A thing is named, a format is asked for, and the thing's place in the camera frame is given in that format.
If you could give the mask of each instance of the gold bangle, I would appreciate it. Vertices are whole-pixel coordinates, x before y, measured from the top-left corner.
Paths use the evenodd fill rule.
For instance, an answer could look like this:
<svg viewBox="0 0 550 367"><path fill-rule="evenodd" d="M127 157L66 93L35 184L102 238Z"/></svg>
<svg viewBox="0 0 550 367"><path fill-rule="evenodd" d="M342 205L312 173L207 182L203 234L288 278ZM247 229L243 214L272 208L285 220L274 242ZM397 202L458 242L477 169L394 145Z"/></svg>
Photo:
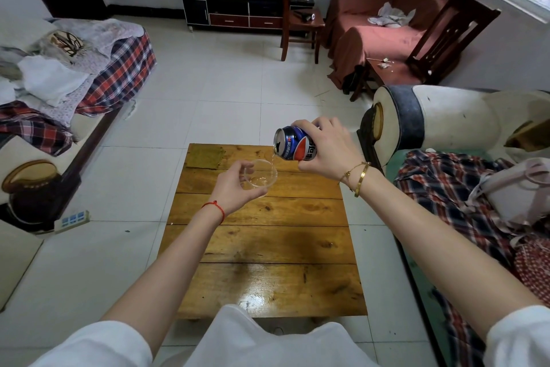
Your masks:
<svg viewBox="0 0 550 367"><path fill-rule="evenodd" d="M342 177L340 177L340 181L342 181L344 179L344 177L347 178L347 181L349 181L349 175L351 174L351 172L353 170L355 170L356 168L358 168L359 166L362 166L363 164L366 164L366 162L361 161L357 166L355 166L354 168L352 168L351 170L346 172Z"/></svg>
<svg viewBox="0 0 550 367"><path fill-rule="evenodd" d="M355 197L359 197L359 190L361 190L361 183L363 183L363 179L365 178L365 174L367 173L368 167L371 165L370 162L367 162L365 168L363 169L361 173L361 177L359 178L359 182L357 183L357 187L355 188Z"/></svg>

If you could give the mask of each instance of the blue can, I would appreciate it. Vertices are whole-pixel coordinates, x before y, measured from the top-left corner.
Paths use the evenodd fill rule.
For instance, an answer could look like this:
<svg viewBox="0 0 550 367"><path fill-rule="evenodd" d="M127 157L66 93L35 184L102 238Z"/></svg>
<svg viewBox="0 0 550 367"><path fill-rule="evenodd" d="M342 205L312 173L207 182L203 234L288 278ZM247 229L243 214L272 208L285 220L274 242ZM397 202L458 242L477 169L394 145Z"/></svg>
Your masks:
<svg viewBox="0 0 550 367"><path fill-rule="evenodd" d="M285 160L312 160L317 147L302 129L298 127L279 128L273 137L273 152Z"/></svg>

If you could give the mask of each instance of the wooden chair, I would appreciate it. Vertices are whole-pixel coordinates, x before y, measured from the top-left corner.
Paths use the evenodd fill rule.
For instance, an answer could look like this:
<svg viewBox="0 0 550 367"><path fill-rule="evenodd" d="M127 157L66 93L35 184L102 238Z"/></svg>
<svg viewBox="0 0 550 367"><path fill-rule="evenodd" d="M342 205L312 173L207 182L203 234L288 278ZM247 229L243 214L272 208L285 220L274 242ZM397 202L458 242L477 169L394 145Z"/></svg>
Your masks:
<svg viewBox="0 0 550 367"><path fill-rule="evenodd" d="M288 43L298 42L302 44L311 44L311 48L315 48L315 64L319 64L319 35L323 28L325 28L323 15L318 8L300 9L300 11L309 11L310 13L315 14L315 19L313 21L303 23L301 18L290 10L289 1L283 0L283 36L280 39L280 46L283 49L283 54L281 55L280 60L284 62L286 59ZM290 38L290 31L308 32L311 35L311 39Z"/></svg>
<svg viewBox="0 0 550 367"><path fill-rule="evenodd" d="M382 61L365 62L350 100L361 95L367 80L379 86L437 85L456 66L464 48L499 15L499 9L476 0L447 1L406 61L388 63L384 69L379 67Z"/></svg>

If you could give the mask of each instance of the tv stand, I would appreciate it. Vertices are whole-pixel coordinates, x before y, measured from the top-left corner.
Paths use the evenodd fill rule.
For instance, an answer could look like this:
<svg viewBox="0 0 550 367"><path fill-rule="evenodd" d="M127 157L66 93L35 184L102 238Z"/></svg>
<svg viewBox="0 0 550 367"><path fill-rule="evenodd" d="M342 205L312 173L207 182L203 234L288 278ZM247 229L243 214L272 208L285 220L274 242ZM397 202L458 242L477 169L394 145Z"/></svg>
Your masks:
<svg viewBox="0 0 550 367"><path fill-rule="evenodd" d="M282 0L182 0L185 20L194 27L238 30L280 30ZM314 0L290 0L291 9L313 8Z"/></svg>

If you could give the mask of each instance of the forearm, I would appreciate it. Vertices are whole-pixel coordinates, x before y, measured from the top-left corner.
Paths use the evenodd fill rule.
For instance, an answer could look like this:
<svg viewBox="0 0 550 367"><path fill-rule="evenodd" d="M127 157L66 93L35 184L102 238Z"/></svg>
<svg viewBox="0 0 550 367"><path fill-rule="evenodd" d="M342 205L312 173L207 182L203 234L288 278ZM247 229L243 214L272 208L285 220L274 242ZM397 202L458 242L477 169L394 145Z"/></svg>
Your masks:
<svg viewBox="0 0 550 367"><path fill-rule="evenodd" d="M350 176L353 188L361 170ZM506 315L541 304L495 259L397 189L377 169L367 171L360 194L483 339Z"/></svg>
<svg viewBox="0 0 550 367"><path fill-rule="evenodd" d="M124 322L136 329L155 357L221 216L214 206L198 211L101 320Z"/></svg>

